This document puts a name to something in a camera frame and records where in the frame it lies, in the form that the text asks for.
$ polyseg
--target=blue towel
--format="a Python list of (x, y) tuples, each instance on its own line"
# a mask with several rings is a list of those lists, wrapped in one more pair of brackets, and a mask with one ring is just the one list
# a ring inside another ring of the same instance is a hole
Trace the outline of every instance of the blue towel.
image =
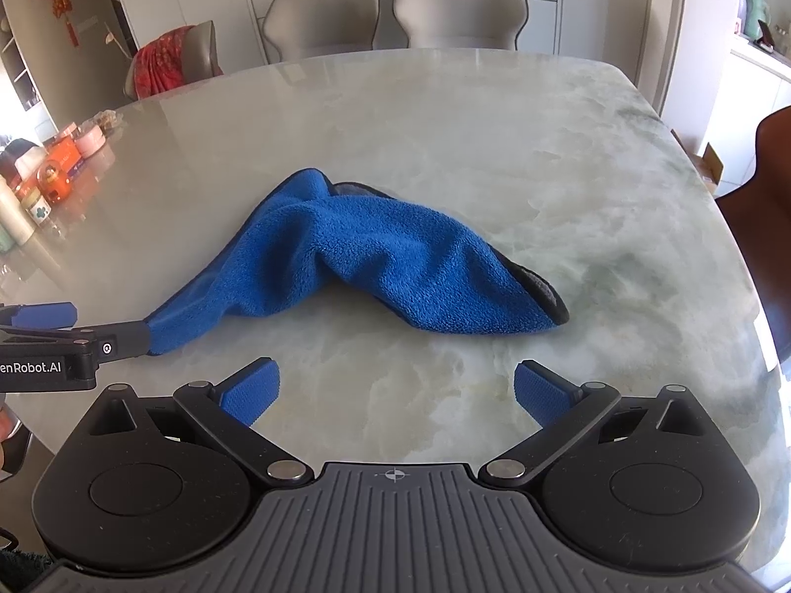
[(547, 281), (457, 220), (303, 169), (261, 202), (203, 272), (145, 319), (150, 352), (179, 348), (224, 314), (287, 310), (334, 278), (433, 332), (520, 334), (569, 318)]

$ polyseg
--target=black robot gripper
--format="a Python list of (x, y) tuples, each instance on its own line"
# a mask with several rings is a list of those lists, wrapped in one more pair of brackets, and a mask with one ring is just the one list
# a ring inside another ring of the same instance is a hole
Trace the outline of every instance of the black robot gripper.
[(517, 401), (543, 427), (477, 475), (327, 463), (315, 477), (248, 427), (278, 381), (261, 359), (167, 398), (105, 389), (34, 494), (58, 561), (32, 592), (763, 590), (736, 563), (757, 490), (684, 386), (622, 397), (525, 361)]

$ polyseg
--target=beige chair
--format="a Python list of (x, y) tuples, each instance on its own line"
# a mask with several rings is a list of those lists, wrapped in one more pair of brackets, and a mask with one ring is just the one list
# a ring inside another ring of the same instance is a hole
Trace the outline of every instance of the beige chair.
[(517, 49), (527, 0), (393, 0), (409, 47)]
[(274, 0), (261, 23), (272, 62), (373, 49), (379, 0)]
[[(187, 35), (184, 35), (181, 49), (181, 72), (184, 74), (185, 85), (205, 81), (222, 74), (217, 61), (215, 23), (211, 20), (195, 25), (187, 31)], [(129, 66), (127, 79), (124, 82), (124, 94), (130, 100), (137, 100), (137, 93), (134, 90), (134, 59)]]

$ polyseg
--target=red scarf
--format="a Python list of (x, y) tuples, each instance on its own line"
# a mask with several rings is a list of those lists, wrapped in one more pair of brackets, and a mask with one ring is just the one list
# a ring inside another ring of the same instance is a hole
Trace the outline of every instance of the red scarf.
[(191, 28), (168, 31), (137, 51), (134, 56), (134, 90), (138, 99), (184, 85), (181, 49), (184, 36)]

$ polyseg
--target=marble tabletop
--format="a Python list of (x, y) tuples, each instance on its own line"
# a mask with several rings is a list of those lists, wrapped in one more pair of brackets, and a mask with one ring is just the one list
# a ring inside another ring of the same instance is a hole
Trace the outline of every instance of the marble tabletop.
[[(711, 196), (620, 71), (505, 51), (356, 53), (216, 78), (122, 113), (114, 156), (58, 210), (64, 238), (5, 257), (4, 302), (70, 300), (81, 325), (145, 317), (280, 181), (315, 167), (461, 220), (554, 285), (571, 320), (525, 336), (430, 334), (335, 285), (272, 318), (226, 318), (165, 356), (103, 366), (100, 387), (171, 394), (271, 356), (280, 398), (254, 427), (314, 469), (477, 470), (538, 429), (513, 398), (523, 359), (623, 394), (682, 383), (758, 485), (743, 565), (778, 553), (788, 409), (766, 318)], [(8, 402), (56, 451), (94, 398)]]

